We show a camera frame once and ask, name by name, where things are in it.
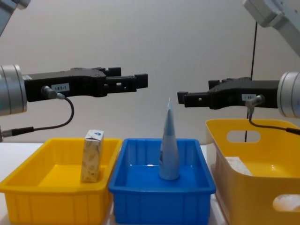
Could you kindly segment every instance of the white table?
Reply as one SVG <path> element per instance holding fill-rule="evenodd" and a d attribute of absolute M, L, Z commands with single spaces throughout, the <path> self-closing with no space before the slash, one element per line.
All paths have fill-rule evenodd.
<path fill-rule="evenodd" d="M 42 144 L 40 143 L 0 143 L 0 180 L 6 178 L 16 167 L 27 159 Z M 201 146 L 206 159 L 206 146 Z M 0 194 L 0 225 L 9 225 L 4 194 Z M 113 206 L 104 225 L 115 225 Z M 209 225 L 227 225 L 215 195 L 211 196 Z"/>

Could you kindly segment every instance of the white wall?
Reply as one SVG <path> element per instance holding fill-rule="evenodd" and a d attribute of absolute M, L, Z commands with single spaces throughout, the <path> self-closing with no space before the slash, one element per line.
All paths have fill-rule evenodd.
<path fill-rule="evenodd" d="M 177 136 L 205 143 L 206 120 L 245 118 L 246 108 L 184 108 L 177 91 L 206 91 L 209 79 L 250 76 L 255 22 L 242 2 L 31 0 L 27 9 L 15 11 L 0 37 L 1 65 L 19 64 L 24 74 L 122 67 L 123 75 L 148 73 L 149 88 L 71 97 L 75 117 L 68 126 L 7 141 L 84 136 L 91 128 L 109 137 L 161 137 L 171 97 Z M 287 70 L 300 70 L 300 59 L 276 31 L 259 28 L 257 41 L 254 79 L 279 79 Z M 290 59 L 288 65 L 283 58 Z M 28 103 L 27 113 L 1 117 L 0 124 L 2 129 L 48 126 L 64 122 L 69 113 L 59 100 Z M 277 110 L 258 110 L 258 115 L 280 118 Z"/>

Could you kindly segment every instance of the basket handle hole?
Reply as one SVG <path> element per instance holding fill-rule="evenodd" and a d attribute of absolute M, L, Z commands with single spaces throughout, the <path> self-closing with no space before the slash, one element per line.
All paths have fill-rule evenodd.
<path fill-rule="evenodd" d="M 300 195 L 284 194 L 277 196 L 273 201 L 273 208 L 276 211 L 300 212 Z"/>
<path fill-rule="evenodd" d="M 229 142 L 245 142 L 246 130 L 232 130 L 227 134 L 227 140 Z M 255 143 L 261 139 L 260 133 L 254 130 L 247 131 L 247 142 Z"/>

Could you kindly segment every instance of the yellow basket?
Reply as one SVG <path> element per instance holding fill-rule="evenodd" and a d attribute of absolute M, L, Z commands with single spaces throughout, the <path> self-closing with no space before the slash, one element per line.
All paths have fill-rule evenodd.
<path fill-rule="evenodd" d="M 100 178 L 81 183 L 83 138 L 48 140 L 0 184 L 12 223 L 100 224 L 121 139 L 104 139 Z"/>
<path fill-rule="evenodd" d="M 281 120 L 257 124 L 297 128 Z M 217 186 L 217 198 L 231 225 L 298 225 L 299 211 L 277 211 L 282 194 L 300 194 L 300 136 L 258 128 L 248 120 L 209 120 L 207 160 Z M 230 131 L 257 131 L 258 142 L 230 142 Z M 240 157 L 253 176 L 241 174 L 225 157 Z"/>

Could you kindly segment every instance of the blue plastic bin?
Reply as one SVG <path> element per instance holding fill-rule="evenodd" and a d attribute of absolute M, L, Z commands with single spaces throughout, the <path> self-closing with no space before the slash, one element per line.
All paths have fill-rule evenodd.
<path fill-rule="evenodd" d="M 120 224 L 207 225 L 216 187 L 194 139 L 177 139 L 180 177 L 159 177 L 161 139 L 126 139 L 109 183 Z"/>

